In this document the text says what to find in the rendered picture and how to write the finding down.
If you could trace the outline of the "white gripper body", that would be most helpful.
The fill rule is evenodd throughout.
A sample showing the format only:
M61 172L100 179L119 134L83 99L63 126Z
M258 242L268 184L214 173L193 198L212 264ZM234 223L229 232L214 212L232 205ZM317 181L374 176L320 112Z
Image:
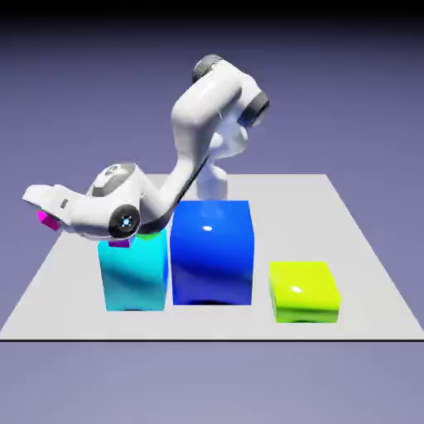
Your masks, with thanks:
M55 185L29 185L22 199L29 205L56 217L53 201L55 200Z

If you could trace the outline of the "small magenta cube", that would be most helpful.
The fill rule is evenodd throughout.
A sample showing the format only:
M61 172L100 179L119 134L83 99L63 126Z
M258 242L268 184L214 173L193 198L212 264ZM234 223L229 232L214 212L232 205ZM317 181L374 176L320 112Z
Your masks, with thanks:
M54 231L58 231L60 229L60 221L55 216L48 214L44 210L38 210L36 215L40 223L46 227L53 229Z

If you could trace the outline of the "large cyan box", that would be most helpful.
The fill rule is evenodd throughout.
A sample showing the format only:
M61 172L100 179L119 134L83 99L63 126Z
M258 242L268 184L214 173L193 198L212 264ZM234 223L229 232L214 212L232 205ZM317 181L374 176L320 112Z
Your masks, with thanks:
M168 283L167 233L148 241L134 238L129 248L98 243L107 311L162 311Z

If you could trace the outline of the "large blue box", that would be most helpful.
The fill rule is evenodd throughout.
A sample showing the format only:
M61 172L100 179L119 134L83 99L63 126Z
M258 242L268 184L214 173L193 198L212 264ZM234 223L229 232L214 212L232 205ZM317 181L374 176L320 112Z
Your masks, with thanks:
M249 306L255 238L246 200L183 200L170 235L173 303Z

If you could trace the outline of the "large yellow-green box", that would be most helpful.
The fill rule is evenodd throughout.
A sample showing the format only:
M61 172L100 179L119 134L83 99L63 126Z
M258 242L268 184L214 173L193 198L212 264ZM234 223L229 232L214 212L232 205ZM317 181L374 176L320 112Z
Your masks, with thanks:
M341 296L326 262L271 262L269 291L279 324L338 321Z

